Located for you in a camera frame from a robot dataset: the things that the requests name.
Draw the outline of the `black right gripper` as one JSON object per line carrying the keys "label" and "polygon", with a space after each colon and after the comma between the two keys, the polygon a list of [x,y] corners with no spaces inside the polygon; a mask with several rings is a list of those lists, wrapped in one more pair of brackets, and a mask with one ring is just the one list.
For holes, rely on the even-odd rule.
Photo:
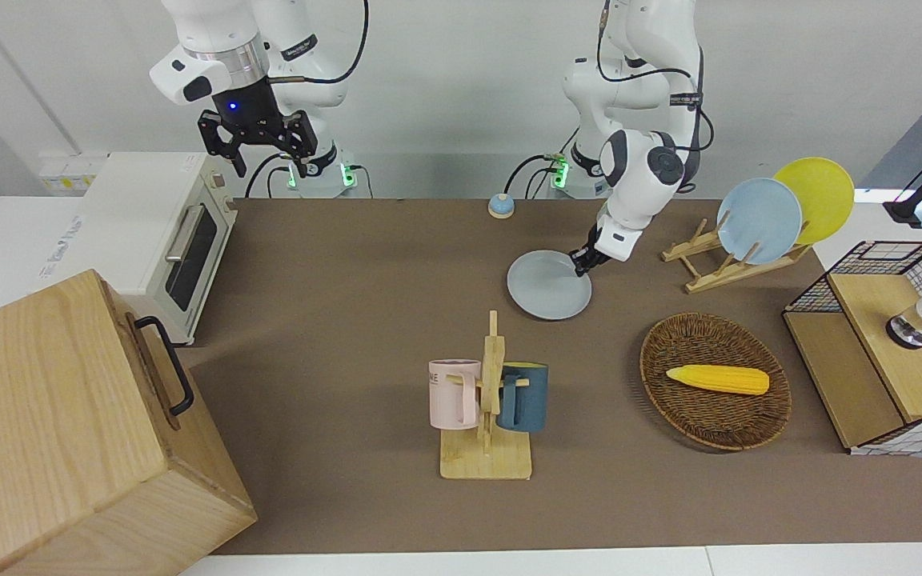
{"label": "black right gripper", "polygon": [[202,110],[197,125],[206,152],[230,161],[239,178],[247,172],[241,145],[277,147],[289,154],[301,178],[307,178],[308,159],[317,154],[319,146],[318,136],[305,112],[287,116],[278,111],[256,116],[245,106],[221,106],[221,114]]}

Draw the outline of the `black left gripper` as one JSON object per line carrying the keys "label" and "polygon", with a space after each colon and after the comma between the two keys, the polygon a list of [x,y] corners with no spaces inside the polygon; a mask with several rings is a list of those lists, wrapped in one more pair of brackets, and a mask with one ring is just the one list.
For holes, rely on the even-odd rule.
{"label": "black left gripper", "polygon": [[590,230],[585,244],[585,258],[583,252],[571,252],[571,262],[573,262],[575,272],[581,273],[581,276],[586,276],[593,267],[603,265],[611,259],[611,256],[596,247],[601,232],[603,232],[603,227],[600,225],[595,225]]}

